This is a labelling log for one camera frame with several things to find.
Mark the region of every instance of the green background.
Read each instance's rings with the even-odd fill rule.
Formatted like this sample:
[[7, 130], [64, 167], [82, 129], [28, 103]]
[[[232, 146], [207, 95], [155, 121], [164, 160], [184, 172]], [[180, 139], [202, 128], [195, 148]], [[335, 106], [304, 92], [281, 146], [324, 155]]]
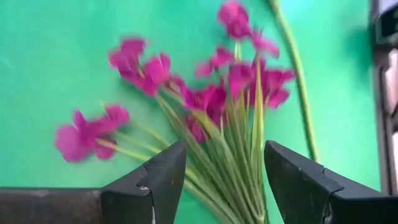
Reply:
[[[110, 70], [107, 53], [122, 36], [150, 41], [148, 55], [162, 50], [172, 70], [192, 85], [194, 65], [215, 45], [231, 46], [216, 22], [222, 0], [0, 0], [0, 186], [99, 187], [139, 165], [122, 154], [108, 162], [94, 156], [67, 164], [53, 146], [54, 131], [103, 112], [99, 100], [118, 102], [134, 119], [176, 140], [155, 102], [124, 84]], [[243, 1], [252, 24], [279, 43], [291, 61], [264, 0]], [[320, 162], [380, 189], [376, 122], [368, 45], [369, 6], [363, 0], [282, 0], [305, 68]], [[244, 57], [252, 57], [247, 44]], [[266, 114], [266, 138], [307, 155], [297, 89], [277, 111]], [[130, 128], [141, 137], [138, 129]], [[272, 223], [282, 223], [267, 187]], [[183, 191], [176, 223], [217, 223]]]

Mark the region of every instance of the flower petal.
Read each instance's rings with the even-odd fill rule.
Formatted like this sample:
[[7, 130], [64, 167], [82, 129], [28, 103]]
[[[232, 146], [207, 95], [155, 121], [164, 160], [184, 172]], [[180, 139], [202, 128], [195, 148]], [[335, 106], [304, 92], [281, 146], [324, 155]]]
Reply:
[[242, 40], [245, 37], [251, 36], [251, 29], [248, 24], [243, 24], [239, 21], [233, 21], [227, 25], [227, 33], [235, 40]]
[[128, 124], [130, 115], [128, 110], [120, 105], [111, 105], [105, 107], [106, 119], [113, 123], [114, 130], [120, 128], [123, 125]]
[[[105, 137], [102, 139], [104, 139], [105, 141], [111, 142], [113, 144], [116, 144], [116, 141], [109, 137]], [[93, 150], [94, 150], [94, 154], [97, 156], [97, 158], [101, 159], [101, 160], [111, 159], [115, 155], [115, 152], [116, 152], [114, 149], [112, 149], [110, 147], [102, 146], [99, 144], [97, 144], [97, 146]]]
[[83, 117], [80, 110], [75, 110], [73, 112], [73, 123], [78, 129], [84, 129], [87, 125], [86, 119]]
[[254, 80], [254, 72], [247, 63], [236, 63], [229, 66], [229, 89], [231, 95], [236, 99], [241, 91]]
[[204, 63], [197, 66], [195, 70], [195, 78], [209, 77], [213, 71], [213, 66], [210, 63]]
[[80, 162], [90, 154], [90, 148], [81, 141], [79, 130], [70, 124], [57, 130], [54, 143], [67, 162]]
[[185, 82], [179, 76], [173, 75], [170, 77], [168, 82], [165, 83], [165, 87], [166, 87], [166, 89], [168, 89], [176, 94], [180, 94], [181, 91], [185, 88]]
[[224, 3], [217, 13], [217, 19], [224, 25], [235, 20], [243, 24], [249, 22], [249, 16], [246, 10], [237, 1], [228, 1]]
[[205, 135], [203, 133], [203, 130], [201, 126], [195, 121], [195, 118], [192, 115], [187, 115], [185, 117], [185, 122], [197, 142], [200, 144], [205, 142]]
[[274, 90], [268, 99], [268, 106], [271, 109], [277, 109], [279, 105], [285, 103], [289, 97], [289, 92], [287, 90]]
[[217, 47], [216, 55], [211, 59], [213, 66], [220, 67], [235, 60], [234, 54], [222, 47]]
[[115, 69], [122, 71], [130, 70], [130, 64], [128, 59], [119, 50], [109, 54], [109, 63]]
[[170, 57], [165, 53], [160, 53], [160, 61], [162, 62], [163, 68], [166, 71], [170, 70]]
[[132, 57], [138, 57], [144, 52], [146, 42], [140, 37], [131, 37], [130, 39], [122, 40], [120, 48], [124, 54]]
[[258, 52], [270, 53], [273, 57], [279, 58], [279, 48], [270, 40], [263, 38], [258, 30], [254, 30], [251, 34], [253, 46]]

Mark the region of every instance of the flower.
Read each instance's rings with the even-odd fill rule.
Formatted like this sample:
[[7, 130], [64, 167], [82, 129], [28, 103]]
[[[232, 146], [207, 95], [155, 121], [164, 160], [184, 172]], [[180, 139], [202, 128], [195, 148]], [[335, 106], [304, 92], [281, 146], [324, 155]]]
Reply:
[[210, 101], [206, 108], [207, 116], [214, 122], [215, 125], [220, 127], [221, 116], [223, 117], [224, 124], [226, 123], [226, 117], [224, 112], [224, 106], [226, 101], [227, 92], [224, 87], [224, 80], [221, 80], [211, 94]]
[[[294, 79], [294, 73], [291, 70], [267, 70], [265, 68], [265, 60], [260, 60], [261, 69], [261, 87], [263, 103], [266, 103], [269, 108], [277, 109], [279, 105], [284, 103], [289, 97], [289, 92], [283, 89], [283, 85]], [[252, 69], [255, 70], [255, 62], [253, 62]], [[254, 80], [248, 90], [249, 104], [254, 106], [256, 98], [256, 81]]]
[[251, 36], [251, 30], [248, 24], [239, 21], [233, 21], [226, 26], [227, 34], [235, 40], [243, 40]]
[[219, 69], [220, 67], [235, 60], [234, 54], [218, 46], [216, 53], [210, 57], [209, 61], [199, 65], [195, 71], [195, 77], [209, 77], [213, 69]]
[[122, 75], [122, 73], [133, 70], [136, 67], [138, 58], [144, 52], [145, 46], [145, 41], [140, 37], [123, 40], [120, 50], [110, 53], [109, 62]]
[[172, 75], [165, 83], [164, 87], [173, 93], [180, 94], [185, 88], [185, 82], [179, 76]]
[[170, 78], [170, 58], [164, 53], [152, 57], [144, 64], [144, 74], [150, 77], [155, 85], [164, 84]]
[[116, 141], [109, 134], [125, 125], [129, 121], [127, 110], [119, 105], [107, 106], [106, 116], [94, 121], [87, 121], [80, 111], [73, 114], [75, 125], [64, 124], [57, 129], [55, 146], [67, 162], [80, 162], [87, 158], [91, 151], [98, 159], [110, 159], [114, 149], [102, 146], [97, 139], [102, 139], [113, 144]]
[[271, 41], [264, 39], [259, 30], [253, 30], [251, 40], [256, 51], [267, 52], [276, 58], [279, 57], [279, 48]]
[[249, 16], [246, 10], [237, 1], [228, 1], [221, 6], [217, 13], [217, 19], [227, 25], [233, 21], [239, 21], [243, 24], [249, 22]]
[[215, 88], [214, 84], [208, 85], [204, 90], [191, 90], [189, 88], [184, 88], [181, 91], [181, 96], [184, 99], [184, 107], [187, 110], [206, 111]]
[[268, 87], [271, 90], [282, 88], [285, 83], [292, 81], [295, 77], [294, 72], [291, 70], [268, 70], [266, 73]]
[[254, 80], [254, 74], [248, 63], [236, 63], [229, 66], [229, 89], [234, 99], [236, 99], [240, 92]]
[[205, 142], [205, 133], [191, 114], [185, 116], [185, 122], [195, 140], [200, 144]]
[[285, 89], [277, 89], [270, 93], [268, 98], [268, 106], [271, 109], [277, 109], [279, 105], [285, 103], [289, 97], [289, 92]]
[[249, 16], [237, 1], [223, 4], [217, 13], [217, 19], [226, 27], [228, 35], [232, 38], [242, 40], [251, 36]]

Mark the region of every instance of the black object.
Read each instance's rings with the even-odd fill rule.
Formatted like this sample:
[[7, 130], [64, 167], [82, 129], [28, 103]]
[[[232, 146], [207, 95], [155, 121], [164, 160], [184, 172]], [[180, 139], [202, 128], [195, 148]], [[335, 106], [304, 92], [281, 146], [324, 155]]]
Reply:
[[373, 0], [373, 31], [376, 45], [398, 43], [398, 0]]
[[379, 167], [382, 191], [389, 195], [398, 194], [398, 184], [394, 160], [392, 135], [394, 134], [394, 116], [387, 107], [387, 86], [385, 71], [389, 68], [389, 52], [398, 47], [398, 0], [370, 0], [371, 44], [373, 47], [373, 83], [376, 104], [377, 138], [379, 149]]
[[398, 198], [267, 141], [264, 161], [285, 224], [398, 223]]
[[171, 224], [186, 161], [177, 142], [102, 189], [0, 188], [0, 224]]

